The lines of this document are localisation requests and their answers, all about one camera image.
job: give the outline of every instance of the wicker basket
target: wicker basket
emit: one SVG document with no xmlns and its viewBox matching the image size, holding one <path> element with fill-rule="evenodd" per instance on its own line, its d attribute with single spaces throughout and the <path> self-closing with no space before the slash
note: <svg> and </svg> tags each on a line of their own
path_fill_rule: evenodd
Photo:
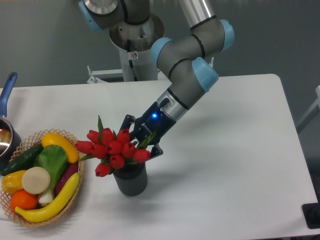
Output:
<svg viewBox="0 0 320 240">
<path fill-rule="evenodd" d="M 37 145 L 37 144 L 40 144 L 42 137 L 47 133 L 60 134 L 63 137 L 65 137 L 73 145 L 76 144 L 76 142 L 77 142 L 77 138 L 74 135 L 70 134 L 69 132 L 67 132 L 65 130 L 50 129 L 50 130 L 39 131 L 39 132 L 36 132 L 34 135 L 29 136 L 28 138 L 26 138 L 24 140 L 24 142 L 22 142 L 20 144 L 20 146 L 18 146 L 16 148 L 16 151 L 13 153 L 13 156 L 11 157 L 11 160 L 13 160 L 16 156 L 21 154 L 23 151 L 29 149 L 30 147 L 32 147 L 34 145 Z M 78 152 L 78 154 L 79 154 L 80 158 L 84 155 L 81 152 Z M 76 197 L 78 195 L 78 192 L 79 192 L 79 189 L 80 189 L 80 186 L 81 186 L 81 182 L 82 182 L 82 178 L 83 178 L 83 174 L 84 174 L 84 168 L 85 168 L 85 162 L 84 161 L 79 162 L 79 168 L 78 168 L 78 172 L 79 172 L 79 175 L 80 175 L 79 185 L 78 185 L 75 193 L 73 194 L 72 198 L 68 202 L 68 204 L 64 207 L 64 209 L 62 209 L 61 212 L 59 212 L 53 218 L 51 218 L 51 219 L 49 219 L 47 221 L 42 221 L 42 222 L 37 222 L 37 223 L 29 222 L 29 221 L 25 220 L 22 216 L 20 216 L 19 214 L 15 214 L 11 210 L 11 208 L 10 208 L 11 195 L 9 193 L 6 193 L 3 190 L 1 190 L 1 192 L 0 192 L 0 200 L 1 200 L 2 208 L 4 209 L 4 214 L 10 220 L 12 220 L 14 223 L 20 224 L 21 226 L 25 226 L 25 227 L 30 227 L 30 228 L 42 227 L 42 226 L 45 226 L 45 225 L 48 225 L 50 223 L 55 222 L 56 220 L 58 220 L 61 216 L 63 216 L 70 209 L 70 207 L 72 206 L 74 200 L 76 199 Z"/>
</svg>

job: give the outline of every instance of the blue pot handle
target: blue pot handle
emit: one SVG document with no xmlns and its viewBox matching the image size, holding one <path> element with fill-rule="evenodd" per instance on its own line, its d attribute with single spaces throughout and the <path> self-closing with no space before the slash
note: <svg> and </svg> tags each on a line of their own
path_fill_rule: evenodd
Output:
<svg viewBox="0 0 320 240">
<path fill-rule="evenodd" d="M 11 72 L 5 82 L 4 88 L 0 95 L 0 117 L 7 117 L 8 99 L 12 89 L 14 88 L 17 78 L 18 74 L 16 72 Z"/>
</svg>

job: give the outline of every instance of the red tulip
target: red tulip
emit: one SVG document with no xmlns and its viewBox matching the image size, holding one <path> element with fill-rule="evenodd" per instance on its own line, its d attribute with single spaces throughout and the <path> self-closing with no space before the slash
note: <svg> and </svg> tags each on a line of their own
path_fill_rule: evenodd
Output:
<svg viewBox="0 0 320 240">
<path fill-rule="evenodd" d="M 114 169 L 120 169 L 125 164 L 125 159 L 121 155 L 112 155 L 110 157 L 110 164 Z"/>
<path fill-rule="evenodd" d="M 122 156 L 125 158 L 132 158 L 134 156 L 136 147 L 132 142 L 126 142 L 122 147 Z"/>
<path fill-rule="evenodd" d="M 133 154 L 133 158 L 139 164 L 144 163 L 150 158 L 150 152 L 146 149 L 137 149 Z"/>
<path fill-rule="evenodd" d="M 95 175 L 97 177 L 104 177 L 111 173 L 111 167 L 108 164 L 99 163 L 95 168 Z"/>
<path fill-rule="evenodd" d="M 89 133 L 86 135 L 86 137 L 94 144 L 100 144 L 98 140 L 99 133 L 97 131 L 89 130 Z"/>
<path fill-rule="evenodd" d="M 118 134 L 116 135 L 116 140 L 122 144 L 130 142 L 129 129 L 125 128 L 125 129 L 122 129 L 121 131 L 119 131 Z"/>
<path fill-rule="evenodd" d="M 111 155 L 119 155 L 122 152 L 122 144 L 117 140 L 111 141 L 106 147 L 106 150 Z"/>
<path fill-rule="evenodd" d="M 94 144 L 91 141 L 77 141 L 74 147 L 81 153 L 90 155 Z"/>
<path fill-rule="evenodd" d="M 106 147 L 100 144 L 94 144 L 90 152 L 97 159 L 104 159 L 108 153 Z"/>
<path fill-rule="evenodd" d="M 110 128 L 104 128 L 102 130 L 102 144 L 105 145 L 105 146 L 108 146 L 108 144 L 111 142 L 111 141 L 114 141 L 115 140 L 115 136 L 114 136 L 114 133 L 111 131 Z"/>
</svg>

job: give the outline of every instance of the black pot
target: black pot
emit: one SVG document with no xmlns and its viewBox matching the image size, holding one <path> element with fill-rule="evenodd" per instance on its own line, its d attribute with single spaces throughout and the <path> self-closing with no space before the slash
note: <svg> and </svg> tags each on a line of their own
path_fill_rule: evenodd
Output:
<svg viewBox="0 0 320 240">
<path fill-rule="evenodd" d="M 113 172 L 119 190 L 127 196 L 141 194 L 147 187 L 148 176 L 146 163 L 128 164 Z"/>
<path fill-rule="evenodd" d="M 7 167 L 11 156 L 21 143 L 20 136 L 6 119 L 8 99 L 17 77 L 16 72 L 9 74 L 0 95 L 0 171 Z"/>
</svg>

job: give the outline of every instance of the yellow banana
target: yellow banana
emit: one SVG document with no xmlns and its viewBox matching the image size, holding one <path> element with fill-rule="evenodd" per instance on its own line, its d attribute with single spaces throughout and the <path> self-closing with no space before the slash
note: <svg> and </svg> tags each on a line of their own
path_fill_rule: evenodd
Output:
<svg viewBox="0 0 320 240">
<path fill-rule="evenodd" d="M 35 210 L 23 210 L 16 206 L 15 211 L 32 223 L 39 223 L 56 216 L 74 195 L 80 182 L 79 173 L 74 173 L 65 183 L 60 193 L 47 206 Z"/>
</svg>

